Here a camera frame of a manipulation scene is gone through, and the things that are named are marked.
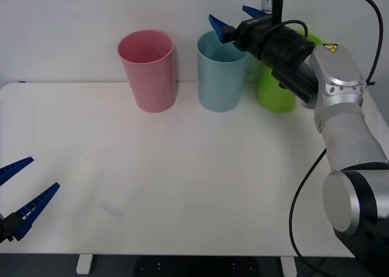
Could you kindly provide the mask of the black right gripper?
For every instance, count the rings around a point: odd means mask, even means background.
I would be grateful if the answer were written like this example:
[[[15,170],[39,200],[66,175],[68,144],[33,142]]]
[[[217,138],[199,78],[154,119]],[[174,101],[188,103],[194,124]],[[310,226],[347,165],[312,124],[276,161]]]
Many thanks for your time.
[[[209,23],[220,42],[226,44],[234,41],[236,48],[248,52],[255,58],[276,58],[278,33],[272,25],[272,15],[246,5],[242,10],[252,19],[243,21],[237,30],[213,15],[208,16]]]

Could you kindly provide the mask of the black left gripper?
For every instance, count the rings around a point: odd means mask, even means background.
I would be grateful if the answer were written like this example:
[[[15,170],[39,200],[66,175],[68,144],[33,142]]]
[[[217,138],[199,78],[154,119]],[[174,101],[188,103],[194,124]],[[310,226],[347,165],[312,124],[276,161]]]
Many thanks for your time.
[[[0,168],[0,186],[33,161],[32,157],[28,157]],[[34,221],[42,213],[59,188],[60,184],[54,183],[16,212],[9,214],[5,218],[0,214],[0,242],[6,239],[10,242],[14,239],[20,241],[32,228]]]

